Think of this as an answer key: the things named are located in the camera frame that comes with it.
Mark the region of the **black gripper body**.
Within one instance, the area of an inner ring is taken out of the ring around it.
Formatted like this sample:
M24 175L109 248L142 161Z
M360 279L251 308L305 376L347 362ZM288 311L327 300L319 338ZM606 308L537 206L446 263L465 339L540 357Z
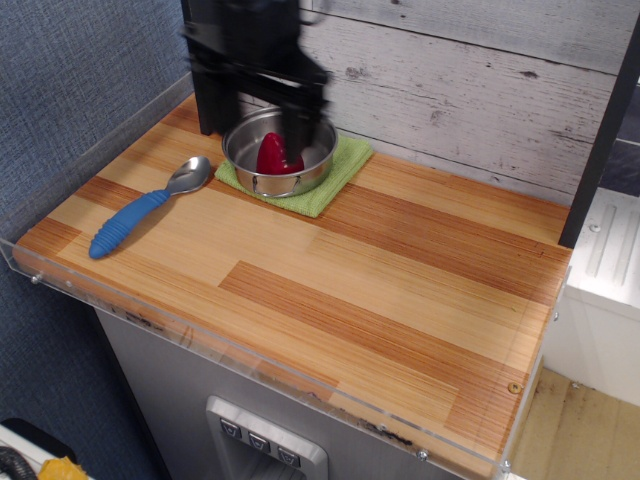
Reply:
M325 99L329 74L303 52L298 1L217 1L224 72L239 92L280 106Z

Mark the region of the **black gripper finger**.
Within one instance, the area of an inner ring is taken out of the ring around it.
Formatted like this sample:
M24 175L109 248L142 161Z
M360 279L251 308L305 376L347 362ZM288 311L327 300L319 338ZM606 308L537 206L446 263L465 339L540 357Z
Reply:
M305 104L284 102L279 106L287 165L296 163L302 151L311 145L327 103L321 99Z
M203 66L192 63L200 131L226 133L241 118L239 92L225 74L206 73Z

